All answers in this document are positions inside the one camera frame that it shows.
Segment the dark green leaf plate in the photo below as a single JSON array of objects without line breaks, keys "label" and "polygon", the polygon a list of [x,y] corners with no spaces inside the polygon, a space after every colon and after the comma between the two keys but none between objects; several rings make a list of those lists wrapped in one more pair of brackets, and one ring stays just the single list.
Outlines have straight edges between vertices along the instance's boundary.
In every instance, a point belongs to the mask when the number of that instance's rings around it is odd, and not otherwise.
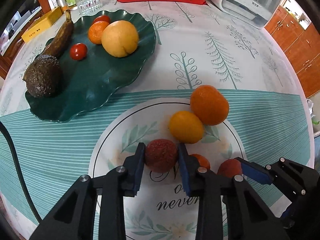
[{"label": "dark green leaf plate", "polygon": [[[101,45],[89,41],[87,32],[93,20],[106,15],[112,22],[131,22],[138,31],[138,48],[127,57],[117,58],[108,54]],[[156,34],[150,21],[139,13],[123,9],[111,12],[101,10],[95,15],[82,16],[74,23],[70,44],[87,46],[84,60],[75,61],[66,49],[59,63],[63,71],[62,93],[54,98],[35,98],[25,93],[31,113],[44,121],[68,122],[73,117],[102,107],[119,89],[133,83],[142,68],[152,57],[156,46]]]}]

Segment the yellow flat box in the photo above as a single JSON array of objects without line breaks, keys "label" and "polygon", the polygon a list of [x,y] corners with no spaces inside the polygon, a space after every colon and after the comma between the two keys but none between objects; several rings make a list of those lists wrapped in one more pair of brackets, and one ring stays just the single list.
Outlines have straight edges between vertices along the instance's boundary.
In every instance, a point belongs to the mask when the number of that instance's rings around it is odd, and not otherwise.
[{"label": "yellow flat box", "polygon": [[61,16],[62,11],[60,7],[47,12],[31,24],[31,26],[23,33],[22,40],[25,43],[28,43],[33,38],[50,28]]}]

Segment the wooden cabinet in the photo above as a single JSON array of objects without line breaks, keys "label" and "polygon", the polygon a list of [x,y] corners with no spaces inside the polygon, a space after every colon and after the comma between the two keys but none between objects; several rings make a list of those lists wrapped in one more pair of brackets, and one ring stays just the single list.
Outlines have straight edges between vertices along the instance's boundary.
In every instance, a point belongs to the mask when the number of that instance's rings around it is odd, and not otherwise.
[{"label": "wooden cabinet", "polygon": [[319,92],[319,33],[304,29],[281,5],[265,26],[290,61],[307,98]]}]

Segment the white printed round plate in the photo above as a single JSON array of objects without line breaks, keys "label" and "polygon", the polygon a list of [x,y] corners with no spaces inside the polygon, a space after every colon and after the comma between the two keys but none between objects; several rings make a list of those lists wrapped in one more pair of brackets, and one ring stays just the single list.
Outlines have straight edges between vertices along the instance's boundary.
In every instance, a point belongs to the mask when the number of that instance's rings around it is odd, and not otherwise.
[{"label": "white printed round plate", "polygon": [[[159,98],[140,103],[118,116],[100,136],[91,156],[88,172],[93,178],[103,176],[122,165],[133,155],[139,143],[153,144],[165,139],[178,140],[169,131],[171,117],[190,111],[190,101],[182,98]],[[205,126],[202,138],[186,146],[189,154],[198,154],[212,171],[246,154],[240,137],[228,121]],[[146,166],[135,197],[124,198],[127,239],[194,239],[199,198],[183,190],[179,165]]]}]

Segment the red cherry tomato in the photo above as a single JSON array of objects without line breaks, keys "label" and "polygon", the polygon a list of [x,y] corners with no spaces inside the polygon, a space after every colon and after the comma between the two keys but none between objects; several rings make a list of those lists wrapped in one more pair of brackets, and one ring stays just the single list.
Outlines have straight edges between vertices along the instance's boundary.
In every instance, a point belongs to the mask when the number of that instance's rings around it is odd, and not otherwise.
[{"label": "red cherry tomato", "polygon": [[111,23],[111,19],[107,16],[107,15],[100,15],[98,17],[96,17],[94,19],[94,21],[92,22],[92,24],[96,23],[96,22],[100,22],[100,21],[103,21],[103,22],[107,22],[107,23]]},{"label": "red cherry tomato", "polygon": [[83,43],[72,45],[69,50],[70,57],[75,61],[81,61],[87,56],[87,46]]},{"label": "red cherry tomato", "polygon": [[207,170],[210,170],[210,162],[207,158],[197,153],[191,154],[191,156],[195,157],[198,160],[200,166],[206,168]]}]

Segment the small orange tangerine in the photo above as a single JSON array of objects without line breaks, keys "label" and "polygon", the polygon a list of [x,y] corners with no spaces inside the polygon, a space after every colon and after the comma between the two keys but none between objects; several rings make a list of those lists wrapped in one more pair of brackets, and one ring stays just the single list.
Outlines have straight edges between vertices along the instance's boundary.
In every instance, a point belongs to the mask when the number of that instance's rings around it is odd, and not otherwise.
[{"label": "small orange tangerine", "polygon": [[109,25],[106,21],[98,21],[93,23],[88,30],[88,39],[93,43],[100,45],[101,37],[105,28]]}]

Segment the small metal can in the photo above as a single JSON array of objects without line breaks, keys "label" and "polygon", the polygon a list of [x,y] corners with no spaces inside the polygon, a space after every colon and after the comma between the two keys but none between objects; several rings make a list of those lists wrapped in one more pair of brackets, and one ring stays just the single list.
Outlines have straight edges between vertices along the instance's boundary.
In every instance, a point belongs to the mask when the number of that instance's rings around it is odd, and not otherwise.
[{"label": "small metal can", "polygon": [[68,9],[68,5],[66,3],[66,0],[56,0],[57,5],[60,7],[62,13],[65,13],[66,10]]}]

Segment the dark avocado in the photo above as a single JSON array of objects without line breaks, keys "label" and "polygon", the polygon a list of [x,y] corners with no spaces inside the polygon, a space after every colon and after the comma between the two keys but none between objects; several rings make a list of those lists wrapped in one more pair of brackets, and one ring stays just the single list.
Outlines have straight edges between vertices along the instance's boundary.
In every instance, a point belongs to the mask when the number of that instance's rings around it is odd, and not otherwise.
[{"label": "dark avocado", "polygon": [[59,61],[52,55],[38,56],[25,70],[23,81],[28,93],[35,98],[53,98],[65,87]]}]

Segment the overripe brown banana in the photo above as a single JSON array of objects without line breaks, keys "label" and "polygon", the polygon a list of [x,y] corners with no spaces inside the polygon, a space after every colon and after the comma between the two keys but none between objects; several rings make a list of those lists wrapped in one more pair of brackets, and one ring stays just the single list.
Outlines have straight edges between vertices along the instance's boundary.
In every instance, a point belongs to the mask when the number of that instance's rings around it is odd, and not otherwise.
[{"label": "overripe brown banana", "polygon": [[74,23],[71,17],[71,11],[65,11],[66,20],[53,38],[52,42],[46,46],[41,55],[51,55],[59,58],[68,47],[74,30]]}]

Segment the large yellow orange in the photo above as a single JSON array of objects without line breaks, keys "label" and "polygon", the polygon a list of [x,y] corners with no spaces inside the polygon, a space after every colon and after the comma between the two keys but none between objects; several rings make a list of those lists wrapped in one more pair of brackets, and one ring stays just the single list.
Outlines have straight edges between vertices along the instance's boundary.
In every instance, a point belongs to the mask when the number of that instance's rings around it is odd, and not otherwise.
[{"label": "large yellow orange", "polygon": [[114,57],[126,57],[132,54],[139,43],[139,35],[135,26],[125,20],[109,24],[101,36],[104,50]]}]

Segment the small yellow kumquat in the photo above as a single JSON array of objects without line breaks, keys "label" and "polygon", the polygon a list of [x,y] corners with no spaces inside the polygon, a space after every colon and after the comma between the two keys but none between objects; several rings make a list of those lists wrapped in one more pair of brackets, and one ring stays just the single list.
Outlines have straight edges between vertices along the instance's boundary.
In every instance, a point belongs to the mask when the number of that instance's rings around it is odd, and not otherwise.
[{"label": "small yellow kumquat", "polygon": [[189,111],[174,113],[169,120],[168,128],[175,139],[185,144],[195,144],[204,135],[203,123]]}]

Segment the red lychee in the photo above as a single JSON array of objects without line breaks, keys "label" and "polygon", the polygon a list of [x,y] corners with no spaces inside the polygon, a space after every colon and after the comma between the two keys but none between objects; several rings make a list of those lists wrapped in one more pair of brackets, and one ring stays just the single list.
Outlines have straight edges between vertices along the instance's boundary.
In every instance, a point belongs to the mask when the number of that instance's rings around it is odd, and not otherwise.
[{"label": "red lychee", "polygon": [[170,171],[178,159],[177,146],[168,139],[156,139],[148,143],[145,150],[145,164],[156,173]]},{"label": "red lychee", "polygon": [[242,175],[241,163],[237,159],[228,159],[224,161],[218,171],[217,174],[220,176],[224,176],[227,178],[233,178],[236,175]]}]

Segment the teal striped table runner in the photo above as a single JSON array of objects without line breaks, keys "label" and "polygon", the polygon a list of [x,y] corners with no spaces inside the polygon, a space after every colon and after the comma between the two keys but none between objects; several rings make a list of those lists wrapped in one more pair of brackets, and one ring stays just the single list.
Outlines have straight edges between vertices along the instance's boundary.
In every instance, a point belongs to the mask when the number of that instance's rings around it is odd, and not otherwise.
[{"label": "teal striped table runner", "polygon": [[146,166],[136,197],[124,198],[128,239],[194,239],[198,197],[183,189],[178,145],[202,166],[241,172],[239,159],[260,165],[280,158],[307,164],[309,126],[298,95],[222,91],[226,120],[208,126],[190,109],[188,90],[119,94],[103,108],[68,122],[48,122],[24,110],[1,117],[17,151],[23,178],[41,218],[82,175],[103,176],[139,144]]}]

